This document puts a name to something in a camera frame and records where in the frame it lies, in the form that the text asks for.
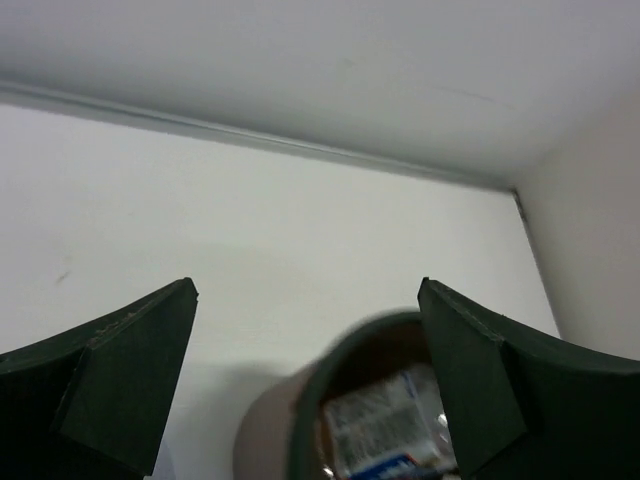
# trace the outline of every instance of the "plastic package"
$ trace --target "plastic package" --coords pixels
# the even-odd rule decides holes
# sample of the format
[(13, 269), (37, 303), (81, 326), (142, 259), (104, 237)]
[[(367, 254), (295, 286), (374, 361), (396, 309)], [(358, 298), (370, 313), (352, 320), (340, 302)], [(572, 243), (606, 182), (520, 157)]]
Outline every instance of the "plastic package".
[(318, 443), (329, 478), (426, 480), (456, 470), (438, 385), (426, 364), (330, 400), (322, 412)]

